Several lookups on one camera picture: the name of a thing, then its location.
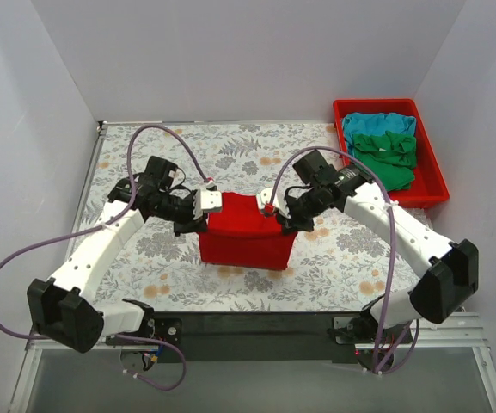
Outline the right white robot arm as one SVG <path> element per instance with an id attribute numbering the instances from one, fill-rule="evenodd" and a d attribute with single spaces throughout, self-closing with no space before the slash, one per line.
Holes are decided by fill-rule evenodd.
<path id="1" fill-rule="evenodd" d="M 475 294 L 479 251 L 468 239 L 456 243 L 420 223 L 392 201 L 383 183 L 357 160 L 336 169 L 322 146 L 301 150 L 287 160 L 304 184 L 298 197 L 271 192 L 272 208 L 284 231 L 309 231 L 314 219 L 336 209 L 357 220 L 390 247 L 389 259 L 401 257 L 419 280 L 403 290 L 386 290 L 331 336 L 348 342 L 380 342 L 396 326 L 425 319 L 442 323 Z"/>

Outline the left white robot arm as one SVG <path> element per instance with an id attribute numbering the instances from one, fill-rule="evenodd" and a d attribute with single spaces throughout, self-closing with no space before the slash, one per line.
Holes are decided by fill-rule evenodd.
<path id="1" fill-rule="evenodd" d="M 174 224 L 177 234 L 200 232 L 208 214 L 222 206 L 216 183 L 206 178 L 181 198 L 174 183 L 178 165 L 150 157 L 143 172 L 120 179 L 107 196 L 98 218 L 100 229 L 90 233 L 67 261 L 46 280 L 35 279 L 27 289 L 34 331 L 79 353 L 91 350 L 107 336 L 129 336 L 145 344 L 156 335 L 154 310 L 135 299 L 95 307 L 96 291 L 105 273 L 132 236 L 152 217 Z"/>

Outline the red t shirt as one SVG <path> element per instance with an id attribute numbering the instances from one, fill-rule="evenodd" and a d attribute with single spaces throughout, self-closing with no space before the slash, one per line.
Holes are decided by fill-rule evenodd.
<path id="1" fill-rule="evenodd" d="M 274 271 L 288 267 L 297 234 L 284 234 L 277 219 L 260 213 L 253 195 L 225 192 L 223 209 L 199 233 L 202 262 Z"/>

